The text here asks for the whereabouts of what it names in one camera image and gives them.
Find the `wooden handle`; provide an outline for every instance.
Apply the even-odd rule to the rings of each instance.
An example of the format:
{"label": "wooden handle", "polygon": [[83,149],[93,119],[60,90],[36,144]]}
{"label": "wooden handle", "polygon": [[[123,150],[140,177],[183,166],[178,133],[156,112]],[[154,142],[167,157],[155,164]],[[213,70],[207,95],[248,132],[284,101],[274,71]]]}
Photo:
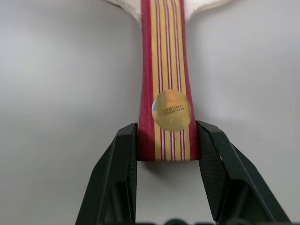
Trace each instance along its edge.
{"label": "wooden handle", "polygon": [[[141,11],[143,82],[138,160],[198,160],[198,134],[185,47],[184,1],[141,0]],[[164,130],[152,117],[154,99],[159,93],[169,89],[181,91],[191,106],[191,122],[182,131]]]}

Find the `textured clamp surface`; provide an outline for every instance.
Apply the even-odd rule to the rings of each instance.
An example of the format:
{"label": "textured clamp surface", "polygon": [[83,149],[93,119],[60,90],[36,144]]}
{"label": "textured clamp surface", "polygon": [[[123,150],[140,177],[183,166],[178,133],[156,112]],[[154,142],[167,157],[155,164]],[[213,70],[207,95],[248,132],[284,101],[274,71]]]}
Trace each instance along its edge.
{"label": "textured clamp surface", "polygon": [[[197,121],[197,128],[199,166],[213,219],[219,225],[289,224],[255,166],[227,136],[204,122]],[[136,138],[137,124],[117,133],[92,172],[76,225],[135,223]]]}

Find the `round sticker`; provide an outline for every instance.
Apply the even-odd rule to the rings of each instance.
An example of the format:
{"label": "round sticker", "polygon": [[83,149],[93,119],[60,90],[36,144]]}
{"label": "round sticker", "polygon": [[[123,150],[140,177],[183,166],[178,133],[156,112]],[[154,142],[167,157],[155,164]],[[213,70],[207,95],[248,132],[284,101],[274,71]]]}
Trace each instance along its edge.
{"label": "round sticker", "polygon": [[188,98],[179,90],[161,92],[152,104],[154,121],[167,131],[181,131],[187,128],[192,119]]}

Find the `table tennis paddle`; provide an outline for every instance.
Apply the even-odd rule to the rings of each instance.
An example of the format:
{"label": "table tennis paddle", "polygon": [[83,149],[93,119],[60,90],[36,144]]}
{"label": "table tennis paddle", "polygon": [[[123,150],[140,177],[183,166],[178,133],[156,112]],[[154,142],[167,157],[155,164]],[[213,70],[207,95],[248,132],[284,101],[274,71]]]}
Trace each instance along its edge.
{"label": "table tennis paddle", "polygon": [[138,160],[199,159],[185,46],[185,24],[229,0],[107,0],[142,26],[143,80]]}

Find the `gray background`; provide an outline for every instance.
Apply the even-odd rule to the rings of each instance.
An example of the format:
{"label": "gray background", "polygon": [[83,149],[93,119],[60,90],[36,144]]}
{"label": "gray background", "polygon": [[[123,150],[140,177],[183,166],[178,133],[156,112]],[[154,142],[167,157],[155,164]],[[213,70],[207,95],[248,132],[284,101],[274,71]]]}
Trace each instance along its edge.
{"label": "gray background", "polygon": [[[300,1],[236,0],[187,25],[196,118],[300,221]],[[73,224],[93,166],[138,120],[141,31],[102,0],[0,0],[0,224]],[[212,221],[197,162],[139,163],[137,220]]]}

